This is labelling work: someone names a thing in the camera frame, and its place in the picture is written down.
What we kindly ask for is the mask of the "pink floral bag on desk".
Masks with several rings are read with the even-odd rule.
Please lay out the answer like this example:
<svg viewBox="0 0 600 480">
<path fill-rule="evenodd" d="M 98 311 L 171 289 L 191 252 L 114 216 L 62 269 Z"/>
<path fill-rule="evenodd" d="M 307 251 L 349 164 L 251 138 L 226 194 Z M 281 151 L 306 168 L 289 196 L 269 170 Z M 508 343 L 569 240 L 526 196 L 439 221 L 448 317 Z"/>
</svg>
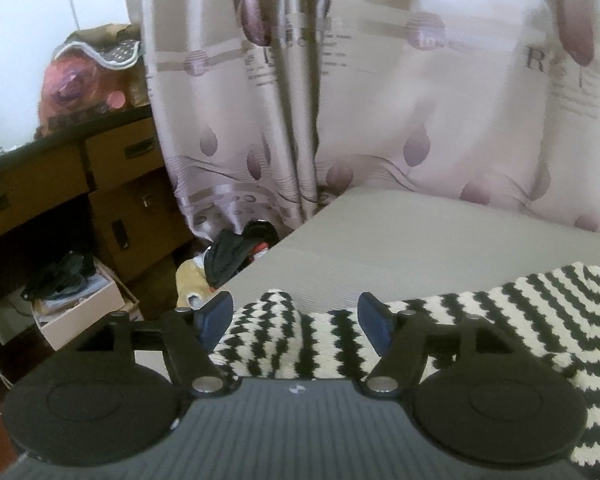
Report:
<svg viewBox="0 0 600 480">
<path fill-rule="evenodd" d="M 149 102 L 137 25 L 80 29 L 55 49 L 44 72 L 36 140 Z"/>
</svg>

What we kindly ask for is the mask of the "yellow cloth on floor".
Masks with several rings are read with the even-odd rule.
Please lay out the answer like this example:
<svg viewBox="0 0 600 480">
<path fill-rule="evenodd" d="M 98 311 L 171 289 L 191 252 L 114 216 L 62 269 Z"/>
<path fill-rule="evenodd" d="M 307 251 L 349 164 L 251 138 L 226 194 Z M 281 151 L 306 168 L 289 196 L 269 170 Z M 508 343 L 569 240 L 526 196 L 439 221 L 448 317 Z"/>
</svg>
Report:
<svg viewBox="0 0 600 480">
<path fill-rule="evenodd" d="M 204 257 L 185 260 L 175 272 L 178 308 L 200 310 L 215 294 L 215 289 L 207 281 L 204 270 Z"/>
</svg>

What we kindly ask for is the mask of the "white cardboard box with items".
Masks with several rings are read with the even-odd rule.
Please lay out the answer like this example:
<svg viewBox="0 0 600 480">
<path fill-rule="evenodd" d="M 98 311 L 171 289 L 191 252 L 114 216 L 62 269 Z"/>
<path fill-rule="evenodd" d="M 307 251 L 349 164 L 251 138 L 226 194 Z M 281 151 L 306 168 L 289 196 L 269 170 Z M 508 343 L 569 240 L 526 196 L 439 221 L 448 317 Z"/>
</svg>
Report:
<svg viewBox="0 0 600 480">
<path fill-rule="evenodd" d="M 34 327 L 58 350 L 110 312 L 124 311 L 133 320 L 141 318 L 140 302 L 114 271 L 99 260 L 95 260 L 95 269 L 86 291 L 70 297 L 59 309 L 50 310 L 42 300 L 24 300 L 22 287 L 1 299 L 0 343 L 7 344 Z"/>
</svg>

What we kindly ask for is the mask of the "brown wooden desk with drawers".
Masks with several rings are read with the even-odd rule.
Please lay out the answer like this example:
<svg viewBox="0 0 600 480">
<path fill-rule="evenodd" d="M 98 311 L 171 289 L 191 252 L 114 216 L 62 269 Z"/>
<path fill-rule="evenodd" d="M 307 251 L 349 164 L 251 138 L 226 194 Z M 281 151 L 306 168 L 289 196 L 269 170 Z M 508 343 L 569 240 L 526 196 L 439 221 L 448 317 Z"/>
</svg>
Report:
<svg viewBox="0 0 600 480">
<path fill-rule="evenodd" d="M 192 238 L 148 106 L 0 156 L 0 298 L 69 250 L 129 283 Z"/>
</svg>

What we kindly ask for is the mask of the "pink leaf-print curtain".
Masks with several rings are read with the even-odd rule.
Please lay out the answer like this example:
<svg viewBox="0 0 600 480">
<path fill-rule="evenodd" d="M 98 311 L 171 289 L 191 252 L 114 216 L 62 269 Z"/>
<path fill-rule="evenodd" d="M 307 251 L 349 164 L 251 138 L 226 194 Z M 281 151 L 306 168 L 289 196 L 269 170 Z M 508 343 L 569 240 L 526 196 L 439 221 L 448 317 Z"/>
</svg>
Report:
<svg viewBox="0 0 600 480">
<path fill-rule="evenodd" d="M 126 4 L 198 237 L 361 185 L 600 233 L 600 0 Z"/>
</svg>

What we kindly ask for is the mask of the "black clothes pile on floor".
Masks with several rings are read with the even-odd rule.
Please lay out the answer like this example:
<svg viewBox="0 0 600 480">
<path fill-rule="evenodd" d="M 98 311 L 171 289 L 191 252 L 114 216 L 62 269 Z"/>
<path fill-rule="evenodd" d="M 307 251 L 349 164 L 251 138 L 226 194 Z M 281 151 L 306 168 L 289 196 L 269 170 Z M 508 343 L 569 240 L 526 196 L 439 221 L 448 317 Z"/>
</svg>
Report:
<svg viewBox="0 0 600 480">
<path fill-rule="evenodd" d="M 212 289 L 219 289 L 249 266 L 259 252 L 278 242 L 276 229 L 266 221 L 250 221 L 241 233 L 222 230 L 204 255 L 207 283 Z"/>
</svg>

